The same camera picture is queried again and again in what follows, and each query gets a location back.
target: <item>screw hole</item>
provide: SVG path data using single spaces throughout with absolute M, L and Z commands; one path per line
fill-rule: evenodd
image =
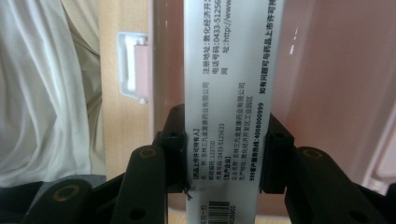
M 146 216 L 146 211 L 142 208 L 136 208 L 129 213 L 131 220 L 140 220 Z
M 368 223 L 369 222 L 369 218 L 367 216 L 365 216 L 364 214 L 357 212 L 357 211 L 350 211 L 349 215 L 356 221 L 358 221 L 359 223 Z
M 147 158 L 157 155 L 157 152 L 153 148 L 144 148 L 139 152 L 140 157 Z
M 65 202 L 79 193 L 79 185 L 67 185 L 55 191 L 52 199 L 58 203 Z
M 304 150 L 304 155 L 310 159 L 320 159 L 322 157 L 322 154 L 316 150 L 313 149 L 306 149 Z

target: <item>black mechanical part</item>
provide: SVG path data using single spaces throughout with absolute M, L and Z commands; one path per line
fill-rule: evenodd
M 78 218 L 91 192 L 91 185 L 84 180 L 70 179 L 58 183 L 41 196 L 22 223 L 82 223 Z
M 181 193 L 188 186 L 185 135 L 184 105 L 177 105 L 170 110 L 163 131 L 157 137 L 158 145 L 165 152 L 168 193 Z
M 165 155 L 158 146 L 132 153 L 111 223 L 167 223 Z
M 389 223 L 396 223 L 396 184 L 389 186 L 385 196 L 360 185 L 357 186 Z
M 43 182 L 0 188 L 0 223 L 21 222 Z
M 388 223 L 325 152 L 299 147 L 289 170 L 292 223 Z
M 284 194 L 286 187 L 285 174 L 294 148 L 294 137 L 271 114 L 265 138 L 260 190 L 270 194 Z

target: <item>wooden surface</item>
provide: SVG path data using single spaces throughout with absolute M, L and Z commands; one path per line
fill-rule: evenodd
M 147 32 L 147 0 L 99 0 L 106 175 L 125 172 L 131 153 L 149 144 L 149 105 L 122 96 L 117 67 L 118 31 Z

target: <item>barcode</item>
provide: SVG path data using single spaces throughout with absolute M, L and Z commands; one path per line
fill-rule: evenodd
M 209 224 L 228 224 L 230 220 L 230 203 L 209 202 Z

